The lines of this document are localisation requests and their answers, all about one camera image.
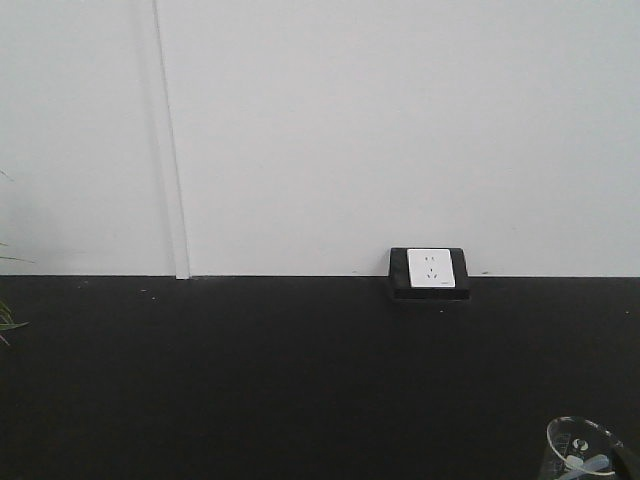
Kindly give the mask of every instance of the black floor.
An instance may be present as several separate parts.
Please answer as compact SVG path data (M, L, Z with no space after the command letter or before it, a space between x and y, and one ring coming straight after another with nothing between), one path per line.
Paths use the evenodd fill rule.
M0 279L0 478L533 479L548 420L640 450L640 279Z

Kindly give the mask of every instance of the plant leaf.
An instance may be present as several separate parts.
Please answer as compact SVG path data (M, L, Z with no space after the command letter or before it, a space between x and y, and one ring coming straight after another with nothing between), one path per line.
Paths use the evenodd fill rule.
M11 309L7 307L7 304L0 300L0 320L8 325L13 324L13 318L11 318Z
M5 177L7 177L11 182L13 182L13 178L11 178L9 175L7 175L6 173L4 173L2 170L0 170L0 175L4 175Z
M36 262L32 262L31 260L25 260L24 258L16 258L16 257L0 257L0 258L4 260L17 260L18 262L36 263Z
M0 325L0 332L4 331L4 330L14 330L16 328L24 327L25 325L28 325L28 324L29 324L29 322L12 323L10 325Z

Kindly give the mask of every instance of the glass rim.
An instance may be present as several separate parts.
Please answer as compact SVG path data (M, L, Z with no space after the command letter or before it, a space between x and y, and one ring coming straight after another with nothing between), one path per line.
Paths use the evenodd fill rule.
M584 424L588 425L589 427L595 428L596 430L598 430L598 432L602 433L607 438L609 438L609 440L611 441L612 447L613 446L619 446L619 447L623 446L622 442L620 440L618 440L618 437L616 437L613 433L611 433L609 430L604 428L602 425L597 424L596 422L593 422L591 420L587 420L586 418L574 417L574 416L554 418L553 420L551 420L547 424L547 444L549 445L551 450L553 450L553 453L555 453L558 458L562 459L562 461L565 462L565 465L570 465L570 462L567 460L566 457L562 456L560 454L560 452L556 449L556 447L553 445L553 442L551 441L551 433L550 433L551 426L555 425L556 423L561 423L561 422L584 423ZM592 470L587 470L585 468L582 468L581 466L578 466L578 465L572 465L570 468L572 470L578 470L578 471L580 471L582 473L586 473L586 474L589 474L589 475L596 475L598 477L610 477L612 475L615 475L615 473L616 473L613 470L611 470L610 472L595 472L595 471L592 471Z

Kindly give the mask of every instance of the electrical outlet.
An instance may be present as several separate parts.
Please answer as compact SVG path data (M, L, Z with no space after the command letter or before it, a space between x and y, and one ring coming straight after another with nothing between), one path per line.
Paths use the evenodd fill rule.
M464 252L461 248L393 247L389 286L394 301L467 300Z
M409 248L409 279L414 288L455 288L451 252L448 248Z

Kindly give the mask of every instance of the white wall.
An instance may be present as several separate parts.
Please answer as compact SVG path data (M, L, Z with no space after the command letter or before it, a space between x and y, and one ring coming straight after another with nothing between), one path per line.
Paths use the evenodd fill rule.
M193 273L640 272L640 3L159 11Z
M175 272L135 3L0 0L3 274Z
M640 272L635 0L158 4L192 273ZM152 0L0 0L0 273L188 272L164 93Z

